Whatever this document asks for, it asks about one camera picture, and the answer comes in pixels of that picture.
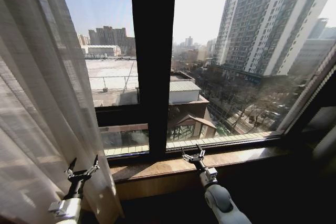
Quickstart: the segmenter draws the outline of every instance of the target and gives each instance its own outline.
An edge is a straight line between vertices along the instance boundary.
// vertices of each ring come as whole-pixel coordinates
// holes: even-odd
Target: sheer white curtain
[[[103,152],[85,61],[65,0],[0,0],[0,215],[52,223],[64,170],[101,169],[85,198],[100,223],[122,213]]]

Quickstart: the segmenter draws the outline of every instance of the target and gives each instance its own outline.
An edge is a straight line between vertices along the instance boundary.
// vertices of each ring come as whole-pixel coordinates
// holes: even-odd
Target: glass
[[[131,0],[66,0],[95,107],[139,103]]]
[[[336,0],[175,0],[167,148],[278,134],[336,40]]]
[[[131,124],[101,127],[100,133],[106,156],[148,152],[148,125]]]

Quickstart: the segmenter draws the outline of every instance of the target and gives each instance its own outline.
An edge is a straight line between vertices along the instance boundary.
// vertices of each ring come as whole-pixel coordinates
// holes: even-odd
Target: metal roof
[[[169,85],[169,91],[193,91],[201,90],[196,84],[192,81],[171,81]]]

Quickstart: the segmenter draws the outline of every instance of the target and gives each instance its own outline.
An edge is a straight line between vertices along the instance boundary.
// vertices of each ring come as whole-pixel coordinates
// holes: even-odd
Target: window frame
[[[110,165],[157,161],[178,157],[181,154],[179,148],[166,150],[174,5],[175,0],[132,0],[137,50],[136,60],[138,63],[139,103],[97,107],[95,110],[99,127],[147,123],[149,151],[108,156]],[[156,32],[158,24],[160,25],[159,34]],[[283,133],[244,141],[205,144],[202,145],[202,148],[211,153],[280,144],[294,145],[294,142],[297,141],[293,142],[292,139],[302,139],[302,129],[317,111],[324,104],[335,103],[328,95],[328,92],[332,90],[331,83],[336,81],[336,73],[332,73],[325,85],[310,101],[310,104],[305,106],[335,64],[336,54],[334,52],[328,65],[320,72],[315,85],[311,86],[310,90],[306,92],[302,102],[297,104],[296,108],[293,106],[290,109],[290,112],[294,111],[294,113],[290,115],[288,113],[285,117],[284,120],[286,120],[287,125]],[[196,149],[194,147],[186,148],[188,150]]]

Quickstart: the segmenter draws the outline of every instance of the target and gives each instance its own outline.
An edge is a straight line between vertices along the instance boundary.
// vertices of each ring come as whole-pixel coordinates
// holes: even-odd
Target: window sill
[[[284,156],[287,154],[290,154],[290,150],[286,148],[253,148],[249,150],[205,155],[204,164],[209,167],[221,167],[270,157]],[[128,166],[111,166],[110,170],[115,183],[118,184],[131,180],[141,180],[178,173],[193,172],[196,169],[194,165],[178,158]]]
[[[251,133],[243,135],[234,135],[234,136],[222,136],[222,137],[213,137],[213,138],[202,138],[197,140],[184,140],[184,141],[167,141],[166,148],[168,151],[179,150],[181,147],[195,147],[195,144],[199,145],[218,145],[225,143],[234,143],[241,141],[249,140],[262,140],[267,137],[280,135],[279,132],[269,131],[269,132],[260,132],[260,133]],[[117,148],[110,148],[104,150],[106,157],[113,157],[123,154],[131,154],[136,152],[147,152],[149,150],[149,145],[139,145],[139,146],[122,146]]]

